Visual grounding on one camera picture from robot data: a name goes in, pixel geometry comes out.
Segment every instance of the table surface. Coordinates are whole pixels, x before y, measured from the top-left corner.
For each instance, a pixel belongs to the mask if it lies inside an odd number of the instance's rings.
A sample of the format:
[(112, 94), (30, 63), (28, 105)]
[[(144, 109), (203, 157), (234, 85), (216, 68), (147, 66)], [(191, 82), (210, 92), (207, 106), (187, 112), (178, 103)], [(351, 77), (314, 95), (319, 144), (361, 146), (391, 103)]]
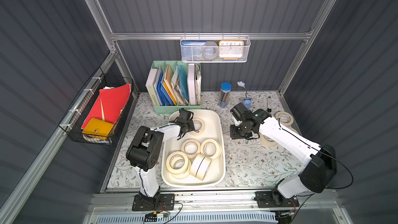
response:
[[(245, 92), (231, 92), (228, 106), (218, 106), (219, 92), (202, 92), (202, 108), (216, 112), (220, 116), (226, 160), (225, 178), (217, 188), (231, 187), (273, 187), (282, 178), (289, 177), (301, 171), (304, 166), (289, 151), (277, 145), (267, 147), (259, 139), (232, 140), (229, 135), (229, 126), (233, 124), (229, 110), (245, 98)], [(250, 110), (267, 109), (267, 97), (272, 98), (272, 114), (283, 111), (278, 92), (260, 91), (248, 92), (251, 98)], [(136, 189), (139, 181), (134, 168), (126, 160), (126, 152), (140, 126), (159, 127), (168, 122), (168, 116), (157, 115), (152, 106), (148, 93), (141, 93), (137, 106), (131, 118), (126, 137), (109, 179), (107, 189)], [(159, 160), (155, 166), (157, 182), (161, 188), (168, 186), (161, 176), (163, 147)]]

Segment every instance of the alarm clock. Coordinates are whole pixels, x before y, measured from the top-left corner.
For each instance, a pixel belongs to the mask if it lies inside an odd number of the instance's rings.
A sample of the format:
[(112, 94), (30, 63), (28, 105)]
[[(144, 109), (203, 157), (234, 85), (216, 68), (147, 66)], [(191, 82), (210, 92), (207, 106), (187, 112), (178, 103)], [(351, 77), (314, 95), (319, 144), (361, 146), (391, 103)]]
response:
[(236, 60), (243, 56), (244, 42), (242, 40), (221, 40), (218, 46), (220, 58)]

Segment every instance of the red folder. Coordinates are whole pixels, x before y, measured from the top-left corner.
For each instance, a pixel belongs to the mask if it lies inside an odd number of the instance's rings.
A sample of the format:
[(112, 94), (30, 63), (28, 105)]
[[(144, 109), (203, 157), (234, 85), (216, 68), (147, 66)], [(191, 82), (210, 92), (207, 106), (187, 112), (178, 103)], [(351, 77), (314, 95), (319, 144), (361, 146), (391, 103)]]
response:
[(112, 124), (116, 123), (129, 100), (130, 93), (131, 85), (129, 83), (121, 87), (100, 89), (99, 96), (81, 128), (84, 129), (92, 118), (101, 119)]

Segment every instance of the vent grille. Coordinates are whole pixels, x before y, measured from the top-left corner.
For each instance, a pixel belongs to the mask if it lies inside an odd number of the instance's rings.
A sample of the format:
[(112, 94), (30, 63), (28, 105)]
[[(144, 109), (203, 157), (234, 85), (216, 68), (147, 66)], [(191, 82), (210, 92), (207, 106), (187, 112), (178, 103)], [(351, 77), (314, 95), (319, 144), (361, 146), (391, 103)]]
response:
[[(160, 224), (172, 219), (158, 218), (153, 224)], [(97, 224), (142, 224), (144, 214), (101, 214), (98, 216)], [(262, 223), (278, 223), (275, 220), (275, 213), (266, 211), (239, 211), (239, 212), (187, 212), (179, 213), (169, 223), (215, 223), (215, 222), (262, 222)]]

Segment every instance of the white wire basket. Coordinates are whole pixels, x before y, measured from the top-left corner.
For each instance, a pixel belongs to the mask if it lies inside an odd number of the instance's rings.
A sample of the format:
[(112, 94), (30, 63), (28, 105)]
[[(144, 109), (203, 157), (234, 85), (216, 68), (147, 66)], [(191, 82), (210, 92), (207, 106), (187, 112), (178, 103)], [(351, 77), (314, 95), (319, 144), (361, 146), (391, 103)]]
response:
[(246, 62), (250, 39), (239, 34), (186, 34), (180, 46), (183, 62)]

